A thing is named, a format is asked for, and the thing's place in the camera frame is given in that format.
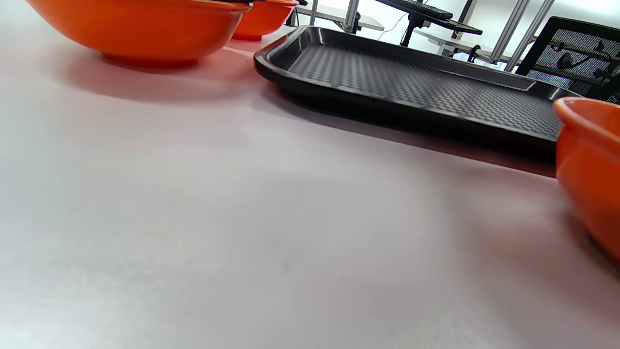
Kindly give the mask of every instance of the textured tray surface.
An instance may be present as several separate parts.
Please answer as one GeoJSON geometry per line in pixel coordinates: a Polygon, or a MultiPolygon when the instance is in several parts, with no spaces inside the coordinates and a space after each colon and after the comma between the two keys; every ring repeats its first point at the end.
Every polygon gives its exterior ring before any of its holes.
{"type": "Polygon", "coordinates": [[[320,44],[303,50],[288,70],[343,91],[557,138],[551,101],[517,89],[320,44]]]}

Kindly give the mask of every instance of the orange bowl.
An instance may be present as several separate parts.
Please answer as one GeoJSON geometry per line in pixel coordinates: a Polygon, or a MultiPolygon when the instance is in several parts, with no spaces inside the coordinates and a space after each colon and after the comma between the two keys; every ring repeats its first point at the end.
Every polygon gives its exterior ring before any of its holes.
{"type": "Polygon", "coordinates": [[[27,0],[55,29],[107,58],[183,66],[222,48],[249,3],[212,0],[27,0]]]}
{"type": "Polygon", "coordinates": [[[266,0],[257,1],[254,8],[246,13],[234,33],[233,38],[238,40],[260,40],[263,35],[278,30],[295,6],[295,0],[266,0]]]}
{"type": "Polygon", "coordinates": [[[620,106],[567,97],[554,107],[563,123],[557,141],[557,180],[577,217],[618,263],[620,106]]]}

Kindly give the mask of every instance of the table surface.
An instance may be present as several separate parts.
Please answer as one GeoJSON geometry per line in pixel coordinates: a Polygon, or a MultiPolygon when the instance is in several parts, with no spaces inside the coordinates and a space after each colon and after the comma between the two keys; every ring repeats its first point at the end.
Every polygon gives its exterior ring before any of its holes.
{"type": "Polygon", "coordinates": [[[259,43],[123,68],[13,0],[0,37],[2,348],[620,341],[618,279],[552,178],[307,111],[259,43]]]}
{"type": "MultiPolygon", "coordinates": [[[[308,1],[308,5],[305,5],[305,6],[298,5],[297,8],[300,14],[310,15],[312,13],[312,1],[308,1]]],[[[360,14],[360,15],[361,15],[360,17],[361,27],[379,30],[379,31],[385,30],[385,27],[383,27],[383,25],[381,25],[381,23],[379,23],[379,21],[377,21],[376,19],[372,18],[371,16],[364,15],[364,14],[360,14]]],[[[336,9],[336,8],[325,6],[319,3],[319,5],[317,6],[317,17],[327,19],[327,20],[336,20],[338,22],[343,22],[347,18],[347,12],[346,10],[336,9]]]]}

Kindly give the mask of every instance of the mesh chair back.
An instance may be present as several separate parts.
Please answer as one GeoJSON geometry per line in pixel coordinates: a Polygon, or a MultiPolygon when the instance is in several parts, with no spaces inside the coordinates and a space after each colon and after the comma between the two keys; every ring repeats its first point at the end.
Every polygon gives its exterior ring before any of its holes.
{"type": "Polygon", "coordinates": [[[620,30],[551,17],[516,73],[620,103],[620,30]]]}

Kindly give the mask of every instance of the tray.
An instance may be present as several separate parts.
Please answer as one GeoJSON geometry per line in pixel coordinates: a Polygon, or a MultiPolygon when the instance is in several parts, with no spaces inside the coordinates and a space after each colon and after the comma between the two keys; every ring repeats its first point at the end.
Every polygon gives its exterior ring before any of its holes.
{"type": "Polygon", "coordinates": [[[254,56],[256,70],[345,117],[552,163],[552,101],[575,93],[520,75],[317,27],[254,56]]]}

